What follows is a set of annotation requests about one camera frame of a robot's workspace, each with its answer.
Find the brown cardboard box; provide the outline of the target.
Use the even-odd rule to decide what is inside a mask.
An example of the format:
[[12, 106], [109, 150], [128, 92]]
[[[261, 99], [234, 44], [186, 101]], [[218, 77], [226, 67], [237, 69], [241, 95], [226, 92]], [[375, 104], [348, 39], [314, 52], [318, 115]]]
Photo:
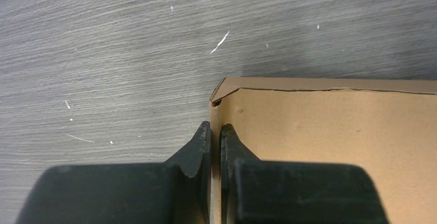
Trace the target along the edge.
[[358, 165], [390, 223], [436, 223], [436, 81], [227, 77], [209, 102], [216, 151], [232, 124], [264, 160]]

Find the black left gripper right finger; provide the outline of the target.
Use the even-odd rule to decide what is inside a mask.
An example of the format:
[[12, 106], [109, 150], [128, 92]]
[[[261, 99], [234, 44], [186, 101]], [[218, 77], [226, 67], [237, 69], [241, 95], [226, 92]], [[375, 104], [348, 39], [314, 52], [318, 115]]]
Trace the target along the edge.
[[266, 161], [226, 124], [220, 133], [222, 223], [388, 223], [355, 165]]

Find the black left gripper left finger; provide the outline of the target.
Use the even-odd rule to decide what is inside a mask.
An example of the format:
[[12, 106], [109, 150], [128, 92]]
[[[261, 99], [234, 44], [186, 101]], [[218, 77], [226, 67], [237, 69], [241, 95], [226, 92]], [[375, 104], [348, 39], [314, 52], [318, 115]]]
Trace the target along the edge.
[[209, 223], [211, 128], [164, 162], [61, 165], [36, 181], [17, 223]]

